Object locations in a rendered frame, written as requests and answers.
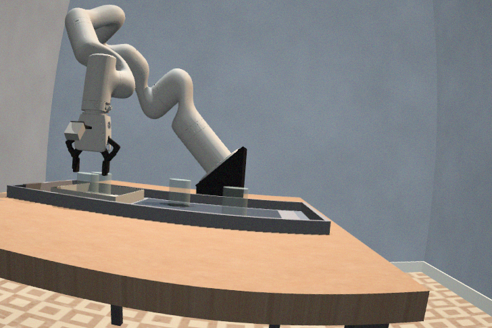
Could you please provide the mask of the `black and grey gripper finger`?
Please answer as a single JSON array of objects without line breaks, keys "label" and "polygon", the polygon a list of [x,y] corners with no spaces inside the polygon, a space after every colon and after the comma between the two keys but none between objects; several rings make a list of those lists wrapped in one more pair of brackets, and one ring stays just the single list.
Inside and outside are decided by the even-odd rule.
[{"label": "black and grey gripper finger", "polygon": [[72,169],[73,169],[73,172],[79,172],[80,158],[78,156],[80,155],[80,153],[82,151],[81,150],[74,149],[72,147],[72,143],[73,142],[74,141],[67,140],[66,141],[66,145],[67,145],[68,151],[70,152],[70,154],[72,156]]},{"label": "black and grey gripper finger", "polygon": [[107,174],[109,173],[109,163],[120,149],[120,146],[115,141],[113,141],[110,137],[108,137],[107,142],[111,146],[113,146],[114,148],[110,154],[107,151],[107,149],[105,151],[101,152],[102,156],[104,157],[104,161],[102,163],[102,175],[103,176],[107,176]]}]

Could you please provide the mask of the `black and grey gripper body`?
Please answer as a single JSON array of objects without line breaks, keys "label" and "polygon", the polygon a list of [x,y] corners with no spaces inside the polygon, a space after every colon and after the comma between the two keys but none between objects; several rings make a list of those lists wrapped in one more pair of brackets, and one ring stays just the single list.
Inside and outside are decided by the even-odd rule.
[{"label": "black and grey gripper body", "polygon": [[[111,145],[107,142],[111,138],[111,118],[107,114],[97,112],[83,112],[78,121],[92,129],[86,129],[79,141],[74,141],[77,150],[103,152],[110,151]],[[106,147],[107,146],[107,147]]]}]

